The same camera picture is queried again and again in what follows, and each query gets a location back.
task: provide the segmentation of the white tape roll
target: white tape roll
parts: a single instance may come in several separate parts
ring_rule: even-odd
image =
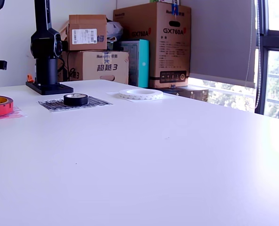
[[[164,97],[164,93],[152,89],[126,89],[120,91],[119,96],[129,100],[159,100]]]

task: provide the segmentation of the pink paper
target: pink paper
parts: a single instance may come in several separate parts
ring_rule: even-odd
[[[16,119],[16,118],[21,118],[21,117],[25,117],[25,116],[26,115],[23,114],[23,112],[18,107],[14,107],[14,111],[12,113],[0,116],[0,120],[1,119]]]

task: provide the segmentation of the window blind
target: window blind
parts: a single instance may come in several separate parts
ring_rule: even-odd
[[[252,0],[182,0],[181,4],[192,8],[190,77],[255,88]]]

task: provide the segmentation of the stacked cardboard boxes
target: stacked cardboard boxes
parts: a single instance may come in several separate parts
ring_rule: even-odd
[[[173,15],[172,4],[148,3],[115,10],[114,21],[121,23],[126,39],[150,42],[151,88],[188,85],[191,8],[179,6]]]
[[[107,19],[105,15],[70,15],[61,31],[68,52],[62,53],[58,81],[104,79],[128,84],[127,52],[107,52]]]

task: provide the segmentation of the barcode label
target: barcode label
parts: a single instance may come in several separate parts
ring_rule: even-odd
[[[72,30],[73,45],[97,44],[98,35],[96,29],[75,29]]]

